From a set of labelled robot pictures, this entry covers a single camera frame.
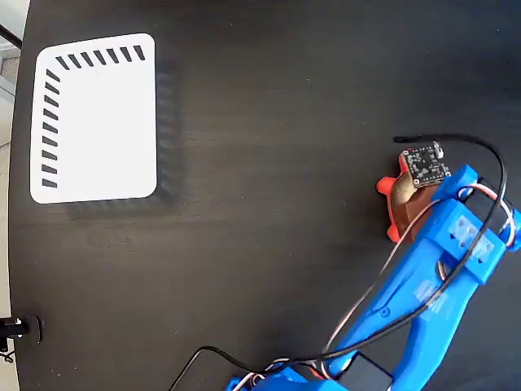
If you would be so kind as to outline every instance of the orange object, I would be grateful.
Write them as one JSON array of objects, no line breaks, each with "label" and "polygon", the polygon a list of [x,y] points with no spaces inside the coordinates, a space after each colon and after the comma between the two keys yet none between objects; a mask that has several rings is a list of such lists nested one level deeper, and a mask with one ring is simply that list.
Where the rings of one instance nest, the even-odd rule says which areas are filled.
[{"label": "orange object", "polygon": [[[437,185],[420,189],[414,186],[403,152],[398,156],[398,163],[400,164],[400,175],[397,178],[383,177],[376,184],[378,192],[387,197],[387,210],[391,221],[391,225],[387,229],[387,236],[393,243],[400,239],[407,226],[427,206],[438,188]],[[429,215],[430,213],[427,212],[416,223],[409,233],[408,240],[414,240]]]}]

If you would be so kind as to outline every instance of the white wire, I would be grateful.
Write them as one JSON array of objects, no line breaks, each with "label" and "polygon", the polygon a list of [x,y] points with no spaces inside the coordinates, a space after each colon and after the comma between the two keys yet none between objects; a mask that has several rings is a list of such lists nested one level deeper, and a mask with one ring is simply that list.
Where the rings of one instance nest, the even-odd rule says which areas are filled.
[{"label": "white wire", "polygon": [[[497,199],[496,192],[494,190],[492,190],[490,187],[485,186],[483,183],[472,183],[471,185],[463,187],[458,192],[458,197],[460,199],[465,198],[463,193],[465,192],[465,190],[468,187],[482,191],[492,200]],[[510,233],[509,233],[508,240],[506,241],[506,247],[511,247],[512,244],[514,244],[514,242],[515,242],[515,236],[516,236],[516,230],[517,230],[517,228],[515,226],[514,215],[512,214],[512,211],[510,210],[509,206],[506,204],[506,202],[504,200],[501,200],[501,207],[503,208],[503,210],[505,211],[505,214],[506,214],[506,221],[505,221],[505,224],[503,224],[501,231],[503,231],[507,225],[510,225]]]},{"label": "white wire", "polygon": [[244,387],[244,385],[247,383],[247,381],[250,380],[250,378],[254,375],[255,375],[255,373],[253,373],[253,372],[248,373],[246,376],[243,377],[243,379],[239,382],[239,384],[237,384],[234,387],[234,389],[232,391],[240,391],[240,389],[242,387]]},{"label": "white wire", "polygon": [[[288,361],[288,360],[289,360],[289,358],[277,358],[276,360],[273,360],[273,361],[271,362],[271,364],[269,364],[269,365],[266,367],[265,371],[268,371],[269,369],[273,368],[274,365],[275,365],[276,363],[278,363],[278,362],[285,362],[285,361]],[[240,381],[240,383],[237,384],[237,385],[235,386],[235,388],[232,389],[232,391],[240,391],[240,389],[241,389],[241,388],[246,384],[246,382],[247,382],[248,380],[250,380],[251,378],[252,378],[252,381],[253,381],[254,384],[255,384],[255,381],[256,381],[257,378],[264,379],[265,377],[264,377],[263,375],[259,375],[258,373],[250,372],[250,373],[248,373],[246,376],[243,377],[243,379]]]},{"label": "white wire", "polygon": [[[398,242],[395,244],[394,248],[392,249],[391,253],[389,254],[389,257],[387,257],[387,260],[383,264],[382,269],[380,269],[379,276],[382,275],[383,272],[387,269],[387,267],[389,266],[389,263],[394,258],[396,251],[398,250],[398,248],[400,248],[401,244],[404,242],[405,238],[407,237],[407,235],[409,234],[409,232],[413,228],[413,226],[416,225],[418,220],[427,212],[427,210],[432,208],[432,206],[437,204],[438,202],[440,202],[440,200],[434,200],[431,203],[429,203],[425,208],[423,208],[418,213],[418,215],[416,215],[416,217],[410,222],[410,224],[407,226],[407,228],[405,228],[403,235],[400,237]],[[327,341],[326,347],[324,347],[324,350],[322,351],[323,353],[326,353],[329,350],[329,348],[331,347],[331,344],[333,343],[333,340],[335,340],[336,336],[338,336],[339,332],[344,328],[345,324],[351,318],[352,313],[355,312],[357,307],[365,300],[367,295],[369,295],[371,293],[375,284],[376,284],[376,280],[367,288],[367,290],[364,292],[364,294],[351,307],[351,309],[346,313],[346,315],[342,318],[342,320],[340,320],[338,326],[333,331],[333,334],[331,334],[329,340]],[[320,368],[322,370],[322,374],[324,375],[324,377],[326,377],[327,379],[331,379],[331,377],[329,376],[329,373],[326,369],[325,362],[322,361],[320,363]]]}]

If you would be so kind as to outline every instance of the floor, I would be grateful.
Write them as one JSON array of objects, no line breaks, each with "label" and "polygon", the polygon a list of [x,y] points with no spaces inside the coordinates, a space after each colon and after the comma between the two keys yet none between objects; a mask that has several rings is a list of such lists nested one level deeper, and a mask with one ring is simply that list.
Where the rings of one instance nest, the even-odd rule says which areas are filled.
[{"label": "floor", "polygon": [[[6,59],[2,62],[0,74],[8,81],[16,83],[19,59]],[[0,134],[11,130],[0,129]],[[0,317],[11,316],[9,299],[9,274],[7,271],[7,189],[9,188],[9,143],[0,147]],[[0,391],[17,391],[18,376],[16,364],[0,359]]]}]

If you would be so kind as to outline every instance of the white card with black stripes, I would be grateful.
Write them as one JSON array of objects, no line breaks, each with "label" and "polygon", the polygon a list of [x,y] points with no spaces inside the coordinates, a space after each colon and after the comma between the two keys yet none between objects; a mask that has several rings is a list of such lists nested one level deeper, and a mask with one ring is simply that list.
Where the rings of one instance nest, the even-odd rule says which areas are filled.
[{"label": "white card with black stripes", "polygon": [[40,52],[30,160],[39,204],[149,196],[157,183],[154,39],[131,34]]}]

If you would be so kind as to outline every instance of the circuit board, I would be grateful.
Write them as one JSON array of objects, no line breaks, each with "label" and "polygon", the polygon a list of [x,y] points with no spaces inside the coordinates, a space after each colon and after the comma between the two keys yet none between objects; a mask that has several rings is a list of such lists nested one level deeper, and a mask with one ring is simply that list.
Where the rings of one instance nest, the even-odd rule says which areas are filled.
[{"label": "circuit board", "polygon": [[414,187],[438,185],[450,176],[449,167],[438,158],[434,146],[410,148],[402,152]]}]

